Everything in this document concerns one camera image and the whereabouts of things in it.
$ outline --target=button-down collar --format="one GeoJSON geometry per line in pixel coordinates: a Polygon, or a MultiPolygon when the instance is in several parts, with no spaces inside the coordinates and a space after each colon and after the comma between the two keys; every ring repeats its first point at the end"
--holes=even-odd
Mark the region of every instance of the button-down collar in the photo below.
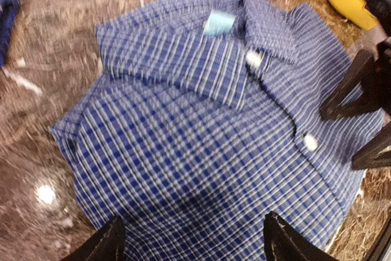
{"type": "MultiPolygon", "coordinates": [[[[201,17],[195,21],[205,20],[201,17]]],[[[236,109],[241,109],[244,103],[245,55],[249,48],[261,51],[259,73],[269,56],[289,63],[298,59],[285,14],[266,0],[186,0],[175,7],[171,0],[163,0],[140,8],[132,19],[97,26],[96,35],[104,66],[113,78],[127,74],[165,81],[236,109]],[[242,42],[224,35],[203,35],[201,27],[178,32],[166,26],[169,19],[183,17],[184,11],[209,13],[222,4],[229,4],[235,8],[233,13],[241,14],[233,31],[244,36],[242,42]],[[126,22],[132,28],[124,30],[126,22]]]]}

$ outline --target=light blue label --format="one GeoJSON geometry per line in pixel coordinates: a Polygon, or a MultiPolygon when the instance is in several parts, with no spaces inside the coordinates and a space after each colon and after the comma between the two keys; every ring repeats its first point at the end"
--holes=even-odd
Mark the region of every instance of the light blue label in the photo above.
{"type": "Polygon", "coordinates": [[[205,35],[219,35],[229,32],[235,21],[235,16],[229,13],[212,10],[206,21],[203,33],[205,35]]]}

